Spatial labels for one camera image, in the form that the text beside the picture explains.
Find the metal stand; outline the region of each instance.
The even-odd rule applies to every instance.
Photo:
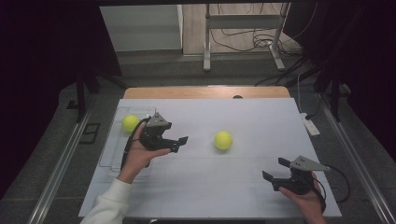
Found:
[[[277,69],[284,71],[285,65],[277,52],[277,42],[285,23],[289,4],[284,4],[280,15],[210,15],[209,4],[206,4],[204,71],[210,71],[210,29],[276,29],[269,50],[273,55]]]
[[[100,77],[104,77],[107,81],[114,83],[115,85],[121,87],[124,90],[130,88],[126,83],[118,81],[114,77],[108,76],[97,69],[92,69],[91,72],[86,72],[86,73],[77,72],[76,84],[77,84],[77,97],[78,97],[78,105],[77,105],[78,118],[76,123],[81,122],[86,112],[84,84],[90,93],[98,93],[100,91],[100,84],[93,73],[96,73]]]

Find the human hand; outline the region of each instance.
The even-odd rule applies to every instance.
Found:
[[[122,182],[132,184],[134,178],[152,159],[171,152],[170,148],[163,148],[155,151],[146,149],[138,140],[145,127],[146,123],[142,123],[134,133],[133,142],[129,148],[125,164],[117,177],[117,179]]]
[[[317,176],[313,172],[312,176],[315,179],[317,178]],[[314,181],[314,186],[320,192],[317,181]],[[290,190],[282,187],[279,188],[279,191],[298,205],[301,213],[303,213],[303,216],[309,224],[327,223],[326,219],[322,215],[320,200],[318,196],[314,193],[314,191],[310,190],[305,195],[295,194]]]

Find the metal frame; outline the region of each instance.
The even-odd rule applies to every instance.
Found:
[[[284,71],[285,65],[279,57],[277,42],[282,33],[286,14],[290,3],[285,3],[280,15],[210,15],[209,4],[206,4],[205,14],[205,50],[204,71],[210,71],[210,29],[276,29],[274,40],[269,50],[276,63],[277,70]]]
[[[382,195],[378,185],[374,182],[369,171],[365,167],[363,161],[361,160],[361,157],[359,156],[359,153],[357,152],[357,149],[353,146],[352,142],[347,136],[347,133],[344,130],[342,123],[338,122],[332,115],[332,111],[330,110],[329,102],[326,97],[320,94],[318,96],[323,100],[325,105],[323,106],[323,110],[346,153],[346,157],[350,161],[353,169],[355,170],[355,173],[361,181],[361,184],[366,190],[366,193],[372,201],[372,204],[376,212],[378,213],[378,216],[381,219],[382,223],[395,224],[395,216],[389,209],[388,203],[384,195]]]
[[[84,132],[84,127],[90,118],[92,108],[95,102],[95,96],[92,97],[92,101],[85,112],[84,117],[80,123],[76,124],[75,129],[72,132],[72,135],[69,138],[66,146],[64,147],[64,151],[62,152],[61,157],[53,169],[52,174],[47,181],[46,187],[44,187],[43,192],[40,195],[40,198],[35,205],[35,209],[32,212],[27,223],[43,223],[44,219],[47,216],[48,211],[50,210],[50,206],[55,197],[55,194],[61,185],[62,179],[64,178],[64,173],[67,170],[67,166],[69,165],[70,160],[73,157],[73,154],[76,150],[79,138]]]

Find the white wall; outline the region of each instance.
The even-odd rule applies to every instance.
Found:
[[[115,51],[182,48],[176,5],[100,8]]]

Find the tennis ball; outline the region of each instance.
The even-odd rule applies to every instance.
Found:
[[[126,132],[133,132],[136,125],[139,123],[139,118],[135,115],[127,115],[123,117],[121,125]]]
[[[215,136],[215,146],[218,149],[228,149],[233,144],[233,136],[225,131],[220,131],[216,133]]]

